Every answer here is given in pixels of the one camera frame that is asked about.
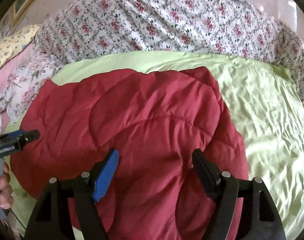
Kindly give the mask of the person left hand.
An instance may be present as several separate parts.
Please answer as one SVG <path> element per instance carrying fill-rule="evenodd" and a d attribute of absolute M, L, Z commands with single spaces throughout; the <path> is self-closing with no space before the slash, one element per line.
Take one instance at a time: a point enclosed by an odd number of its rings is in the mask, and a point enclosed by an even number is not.
<path fill-rule="evenodd" d="M 14 202 L 12 197 L 13 190 L 9 182 L 9 166 L 4 162 L 3 174 L 0 176 L 0 207 L 4 210 L 9 210 Z"/>

